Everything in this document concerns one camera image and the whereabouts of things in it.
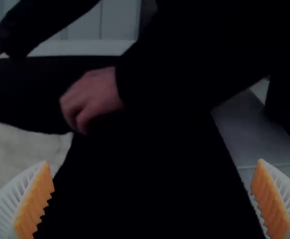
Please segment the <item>wall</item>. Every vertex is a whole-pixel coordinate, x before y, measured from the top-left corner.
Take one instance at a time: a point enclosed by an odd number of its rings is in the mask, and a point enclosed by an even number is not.
[[[17,0],[0,0],[0,20],[16,3]],[[92,54],[91,51],[96,49],[96,54],[102,54],[103,50],[106,54],[109,51],[121,54],[123,48],[137,39],[140,6],[141,0],[102,0],[90,12],[55,34],[34,52],[41,52],[43,55],[49,54],[49,50],[53,54],[62,55]]]

